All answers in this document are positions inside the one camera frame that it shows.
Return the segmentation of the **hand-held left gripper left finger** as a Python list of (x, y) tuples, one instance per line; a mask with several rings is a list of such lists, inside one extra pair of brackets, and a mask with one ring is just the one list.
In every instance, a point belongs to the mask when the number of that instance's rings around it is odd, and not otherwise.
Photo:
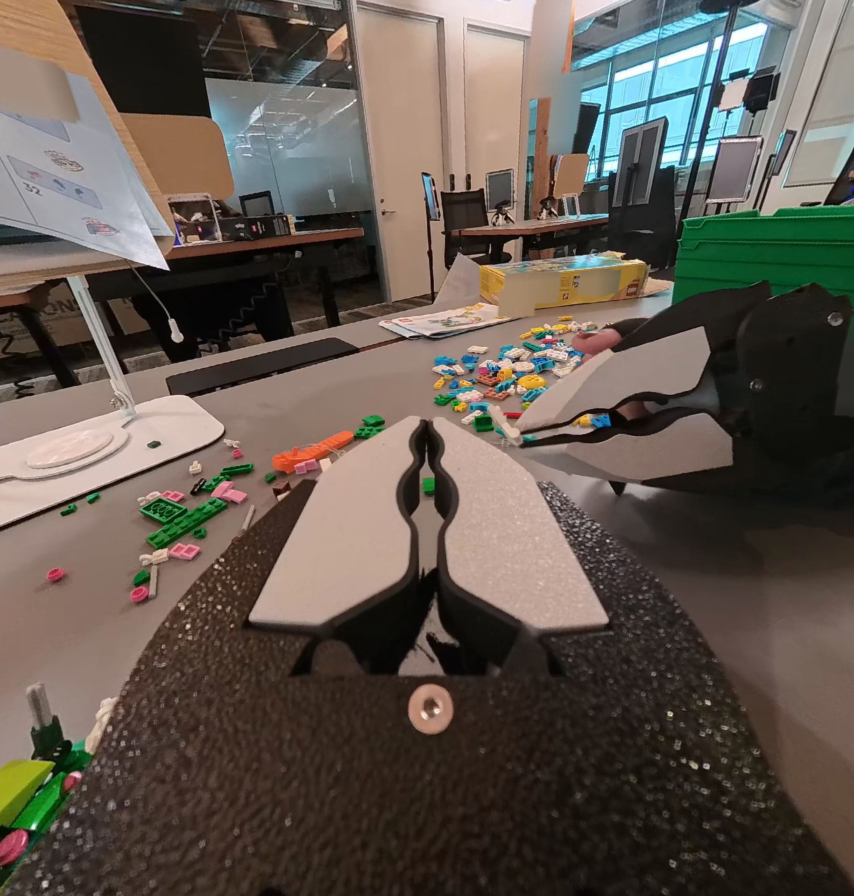
[(425, 420), (407, 417), (322, 473), (248, 622), (326, 634), (419, 578), (418, 475)]

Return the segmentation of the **brown office desk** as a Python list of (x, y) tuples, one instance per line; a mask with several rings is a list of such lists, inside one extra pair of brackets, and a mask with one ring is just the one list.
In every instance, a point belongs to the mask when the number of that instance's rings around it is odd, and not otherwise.
[[(115, 299), (135, 299), (145, 295), (151, 302), (154, 297), (165, 301), (166, 308), (178, 308), (185, 316), (199, 313), (199, 301), (190, 302), (190, 293), (198, 295), (202, 288), (219, 288), (224, 293), (229, 288), (260, 281), (261, 293), (252, 293), (248, 302), (253, 313), (261, 319), (267, 317), (266, 342), (293, 337), (294, 325), (284, 294), (287, 273), (310, 272), (317, 279), (325, 323), (328, 328), (341, 324), (336, 305), (329, 263), (338, 249), (363, 236), (360, 228), (318, 230), (276, 238), (253, 241), (237, 241), (222, 244), (201, 245), (176, 249), (168, 259), (169, 270), (143, 267), (130, 271), (128, 267), (85, 275), (88, 290), (99, 308), (102, 308), (112, 330), (115, 352), (123, 346), (124, 332), (109, 312), (108, 303)], [(40, 312), (50, 301), (52, 291), (62, 286), (62, 280), (52, 280), (36, 287), (20, 291), (12, 289), (0, 296), (0, 316), (15, 315), (27, 330), (58, 388), (70, 388), (82, 381), (54, 342), (41, 320)], [(0, 330), (0, 355), (3, 358), (21, 357), (12, 351), (13, 338)]]

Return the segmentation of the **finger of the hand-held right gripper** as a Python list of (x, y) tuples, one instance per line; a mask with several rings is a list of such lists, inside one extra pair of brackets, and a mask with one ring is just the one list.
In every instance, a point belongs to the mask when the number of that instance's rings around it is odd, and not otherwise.
[(520, 430), (534, 433), (562, 427), (586, 412), (616, 409), (642, 395), (687, 394), (699, 385), (710, 354), (703, 327), (603, 351), (534, 400), (522, 413)]
[(734, 440), (709, 413), (673, 409), (634, 427), (575, 430), (523, 442), (527, 460), (578, 476), (627, 484), (682, 476), (734, 464)]

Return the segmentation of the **white paper sheet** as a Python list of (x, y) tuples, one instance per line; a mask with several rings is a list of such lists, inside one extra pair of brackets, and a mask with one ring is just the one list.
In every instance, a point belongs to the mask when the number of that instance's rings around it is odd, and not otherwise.
[(480, 265), (472, 258), (459, 253), (446, 273), (434, 305), (440, 308), (459, 308), (472, 305), (480, 299)]

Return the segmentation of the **white book stand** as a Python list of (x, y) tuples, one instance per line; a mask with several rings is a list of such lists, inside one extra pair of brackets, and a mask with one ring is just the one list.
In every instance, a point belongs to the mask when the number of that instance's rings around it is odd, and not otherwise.
[[(91, 82), (164, 218), (165, 197), (61, 5), (0, 2), (0, 47), (54, 63)], [(173, 228), (166, 224), (171, 235), (156, 240), (164, 258), (174, 240)], [(224, 434), (224, 425), (193, 399), (167, 395), (136, 403), (132, 397), (85, 275), (133, 264), (152, 267), (58, 238), (0, 245), (0, 296), (65, 279), (107, 368), (115, 407), (91, 420), (0, 445), (0, 529), (179, 459)]]

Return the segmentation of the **black wall panel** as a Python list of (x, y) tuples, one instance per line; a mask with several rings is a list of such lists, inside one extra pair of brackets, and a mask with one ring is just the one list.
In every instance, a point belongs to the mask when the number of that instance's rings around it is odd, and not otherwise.
[(196, 24), (76, 6), (87, 51), (121, 114), (211, 118)]

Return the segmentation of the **pile of multicoloured lego pieces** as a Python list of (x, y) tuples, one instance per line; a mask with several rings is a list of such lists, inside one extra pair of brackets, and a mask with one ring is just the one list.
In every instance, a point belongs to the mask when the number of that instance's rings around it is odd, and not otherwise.
[(603, 328), (614, 329), (614, 323), (577, 322), (562, 316), (555, 324), (531, 328), (519, 342), (504, 344), (495, 354), (487, 346), (473, 345), (458, 359), (438, 356), (432, 404), (476, 434), (503, 438), (488, 415), (489, 406), (499, 406), (517, 427), (534, 400), (589, 361), (573, 349), (574, 335)]

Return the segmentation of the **clear display case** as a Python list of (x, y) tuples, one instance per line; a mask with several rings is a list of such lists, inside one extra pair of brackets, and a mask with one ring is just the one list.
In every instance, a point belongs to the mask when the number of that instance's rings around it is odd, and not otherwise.
[(222, 242), (216, 205), (211, 195), (172, 195), (166, 196), (166, 200), (176, 228), (174, 246)]

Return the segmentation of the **black mesh office chair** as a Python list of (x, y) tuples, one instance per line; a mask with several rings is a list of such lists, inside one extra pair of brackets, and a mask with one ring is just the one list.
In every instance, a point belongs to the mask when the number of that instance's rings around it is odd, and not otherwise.
[(497, 258), (491, 257), (491, 245), (486, 239), (462, 237), (458, 233), (469, 228), (488, 226), (485, 192), (482, 188), (441, 192), (440, 200), (445, 223), (444, 263), (447, 270), (451, 269), (460, 253), (478, 264), (512, 261), (512, 255), (508, 252), (500, 251)]

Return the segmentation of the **open instruction booklet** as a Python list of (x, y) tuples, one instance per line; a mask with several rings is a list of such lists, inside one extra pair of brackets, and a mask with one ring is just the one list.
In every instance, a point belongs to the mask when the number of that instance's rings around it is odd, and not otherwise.
[(0, 226), (168, 267), (169, 226), (91, 82), (2, 47)]

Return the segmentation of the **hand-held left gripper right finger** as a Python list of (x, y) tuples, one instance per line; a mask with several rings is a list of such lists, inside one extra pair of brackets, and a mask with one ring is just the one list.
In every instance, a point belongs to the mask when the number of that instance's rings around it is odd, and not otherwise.
[(509, 454), (448, 420), (432, 422), (452, 507), (445, 570), (454, 590), (533, 635), (599, 631), (609, 617), (538, 483)]

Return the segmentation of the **studio light panel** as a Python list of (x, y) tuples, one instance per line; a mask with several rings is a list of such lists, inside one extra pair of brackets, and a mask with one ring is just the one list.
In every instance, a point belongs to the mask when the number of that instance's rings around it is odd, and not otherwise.
[(717, 86), (714, 108), (728, 112), (743, 107), (756, 115), (776, 99), (780, 78), (774, 66), (759, 69), (749, 77), (733, 78)]

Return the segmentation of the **green plastic bin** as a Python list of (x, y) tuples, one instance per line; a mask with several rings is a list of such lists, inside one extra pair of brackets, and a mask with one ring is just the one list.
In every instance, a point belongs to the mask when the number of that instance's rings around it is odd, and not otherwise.
[(810, 283), (854, 307), (854, 205), (782, 208), (688, 218), (672, 304), (767, 281), (774, 296)]

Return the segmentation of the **tablet on black pole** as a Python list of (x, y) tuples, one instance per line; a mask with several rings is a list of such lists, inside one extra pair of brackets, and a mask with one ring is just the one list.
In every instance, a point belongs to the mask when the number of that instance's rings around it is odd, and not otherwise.
[(441, 220), (441, 213), (439, 208), (439, 199), (438, 193), (436, 189), (436, 182), (432, 174), (428, 172), (421, 173), (421, 183), (423, 186), (424, 192), (424, 206), (425, 206), (425, 218), (426, 218), (426, 239), (427, 239), (427, 257), (428, 257), (428, 265), (429, 265), (429, 279), (430, 279), (430, 290), (431, 290), (431, 300), (435, 302), (436, 300), (436, 286), (435, 286), (435, 270), (434, 270), (434, 254), (433, 254), (433, 242), (432, 242), (432, 225), (434, 222), (438, 222)]

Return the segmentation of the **closed white instruction booklet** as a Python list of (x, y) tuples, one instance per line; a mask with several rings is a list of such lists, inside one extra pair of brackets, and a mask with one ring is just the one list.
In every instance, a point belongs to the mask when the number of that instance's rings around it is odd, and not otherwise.
[(488, 302), (445, 309), (430, 306), (424, 311), (422, 315), (382, 320), (378, 325), (404, 339), (441, 340), (514, 319), (510, 316), (501, 316), (499, 308)]

